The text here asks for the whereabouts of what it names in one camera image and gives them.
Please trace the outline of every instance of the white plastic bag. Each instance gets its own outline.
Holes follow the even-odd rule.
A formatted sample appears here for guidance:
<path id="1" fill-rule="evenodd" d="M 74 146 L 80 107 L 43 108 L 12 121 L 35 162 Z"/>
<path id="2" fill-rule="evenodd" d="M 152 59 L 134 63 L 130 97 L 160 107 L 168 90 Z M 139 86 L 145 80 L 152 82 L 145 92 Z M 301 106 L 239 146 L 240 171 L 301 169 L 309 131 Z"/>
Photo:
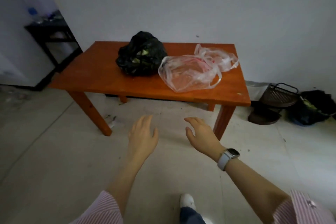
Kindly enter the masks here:
<path id="1" fill-rule="evenodd" d="M 196 45 L 194 55 L 167 56 L 159 67 L 162 80 L 175 92 L 212 89 L 222 79 L 222 72 L 238 66 L 238 58 L 218 48 Z"/>

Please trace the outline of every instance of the person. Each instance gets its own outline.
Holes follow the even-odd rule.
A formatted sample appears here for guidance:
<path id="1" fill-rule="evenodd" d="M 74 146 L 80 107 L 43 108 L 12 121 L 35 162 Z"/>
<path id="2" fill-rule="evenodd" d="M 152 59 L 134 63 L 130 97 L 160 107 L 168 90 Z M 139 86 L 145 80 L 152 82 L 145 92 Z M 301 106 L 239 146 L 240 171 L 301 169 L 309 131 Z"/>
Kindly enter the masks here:
<path id="1" fill-rule="evenodd" d="M 126 161 L 114 181 L 100 193 L 92 205 L 73 223 L 75 224 L 121 224 L 134 179 L 145 160 L 153 153 L 159 140 L 157 128 L 150 132 L 152 115 L 142 116 L 128 133 Z M 248 204 L 264 224 L 313 224 L 335 223 L 330 211 L 302 192 L 290 194 L 279 189 L 267 179 L 240 161 L 234 149 L 222 146 L 211 127 L 197 117 L 184 118 L 195 131 L 186 127 L 186 136 L 191 145 L 200 153 L 214 160 L 225 170 L 233 183 L 245 197 Z M 196 212 L 191 195 L 180 198 L 180 223 L 204 224 Z"/>

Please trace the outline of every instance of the watch face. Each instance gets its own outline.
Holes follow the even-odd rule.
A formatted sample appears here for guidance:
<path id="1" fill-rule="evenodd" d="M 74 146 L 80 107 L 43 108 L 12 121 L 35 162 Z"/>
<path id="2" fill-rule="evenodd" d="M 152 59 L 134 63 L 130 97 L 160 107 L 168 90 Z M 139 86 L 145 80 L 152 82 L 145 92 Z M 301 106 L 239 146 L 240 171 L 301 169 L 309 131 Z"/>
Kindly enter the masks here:
<path id="1" fill-rule="evenodd" d="M 237 150 L 233 149 L 233 148 L 229 148 L 229 149 L 227 149 L 227 151 L 229 153 L 231 153 L 233 156 L 239 156 L 240 155 L 239 152 Z"/>

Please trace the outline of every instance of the pink striped shirt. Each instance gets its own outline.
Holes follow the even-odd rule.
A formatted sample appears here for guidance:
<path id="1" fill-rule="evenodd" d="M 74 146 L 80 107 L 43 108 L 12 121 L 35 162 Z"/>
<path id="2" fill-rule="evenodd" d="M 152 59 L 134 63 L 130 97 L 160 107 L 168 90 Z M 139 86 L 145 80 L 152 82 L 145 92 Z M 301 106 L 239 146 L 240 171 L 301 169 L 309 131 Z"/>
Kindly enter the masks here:
<path id="1" fill-rule="evenodd" d="M 291 190 L 291 199 L 283 202 L 273 214 L 274 224 L 331 224 L 333 214 L 302 192 Z M 106 191 L 73 224 L 123 224 L 115 199 Z"/>

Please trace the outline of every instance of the black side table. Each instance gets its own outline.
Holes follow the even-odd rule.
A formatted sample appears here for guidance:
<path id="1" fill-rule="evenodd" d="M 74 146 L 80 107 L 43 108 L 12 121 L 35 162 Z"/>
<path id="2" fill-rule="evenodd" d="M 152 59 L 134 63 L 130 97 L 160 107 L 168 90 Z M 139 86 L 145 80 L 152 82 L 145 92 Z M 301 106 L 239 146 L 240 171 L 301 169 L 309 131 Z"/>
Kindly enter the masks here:
<path id="1" fill-rule="evenodd" d="M 64 19 L 44 21 L 40 24 L 32 22 L 24 28 L 31 34 L 31 36 L 41 46 L 45 54 L 54 64 L 55 72 L 61 72 L 71 61 L 73 61 L 76 56 L 83 52 L 78 45 L 78 48 L 74 50 L 74 52 L 72 52 L 61 63 L 58 63 L 55 57 L 50 52 L 49 48 L 47 47 L 46 43 L 76 42 L 78 44 Z M 56 32 L 63 33 L 65 38 L 53 38 L 52 35 Z"/>

